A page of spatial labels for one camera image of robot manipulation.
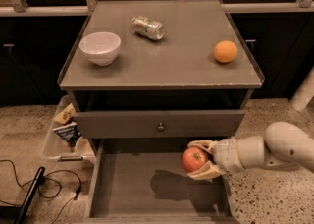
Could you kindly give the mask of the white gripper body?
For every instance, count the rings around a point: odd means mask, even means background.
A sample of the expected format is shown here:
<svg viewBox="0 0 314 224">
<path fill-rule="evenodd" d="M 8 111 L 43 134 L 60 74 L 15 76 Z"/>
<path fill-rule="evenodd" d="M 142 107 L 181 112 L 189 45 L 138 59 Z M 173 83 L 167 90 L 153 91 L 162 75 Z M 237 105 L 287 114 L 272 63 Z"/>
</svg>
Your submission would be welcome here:
<svg viewBox="0 0 314 224">
<path fill-rule="evenodd" d="M 236 138 L 222 139 L 214 148 L 214 162 L 225 173 L 234 174 L 242 172 Z"/>
</svg>

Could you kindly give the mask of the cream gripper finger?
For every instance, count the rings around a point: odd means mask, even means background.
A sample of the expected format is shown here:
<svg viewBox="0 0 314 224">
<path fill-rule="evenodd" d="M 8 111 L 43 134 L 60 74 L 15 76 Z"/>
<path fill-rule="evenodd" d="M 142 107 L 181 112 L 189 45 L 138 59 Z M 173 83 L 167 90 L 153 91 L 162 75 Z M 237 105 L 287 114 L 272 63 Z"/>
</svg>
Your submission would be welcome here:
<svg viewBox="0 0 314 224">
<path fill-rule="evenodd" d="M 203 151 L 206 151 L 207 153 L 213 155 L 217 144 L 218 143 L 213 140 L 194 140 L 194 141 L 191 141 L 187 145 L 187 147 L 188 148 L 198 147 L 202 149 Z"/>
<path fill-rule="evenodd" d="M 193 180 L 209 180 L 224 175 L 226 171 L 221 169 L 217 164 L 212 161 L 207 161 L 198 170 L 189 172 L 187 175 Z"/>
</svg>

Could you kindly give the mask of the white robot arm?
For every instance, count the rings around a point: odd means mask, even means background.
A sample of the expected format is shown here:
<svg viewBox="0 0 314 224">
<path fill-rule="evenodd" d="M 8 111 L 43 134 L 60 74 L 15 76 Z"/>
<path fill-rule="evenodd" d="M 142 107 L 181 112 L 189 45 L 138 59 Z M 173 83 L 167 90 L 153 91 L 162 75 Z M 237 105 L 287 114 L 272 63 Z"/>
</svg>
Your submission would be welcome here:
<svg viewBox="0 0 314 224">
<path fill-rule="evenodd" d="M 314 139 L 288 122 L 269 125 L 263 136 L 195 140 L 187 147 L 198 147 L 214 159 L 187 173 L 194 180 L 212 179 L 252 168 L 283 171 L 303 167 L 314 172 Z"/>
</svg>

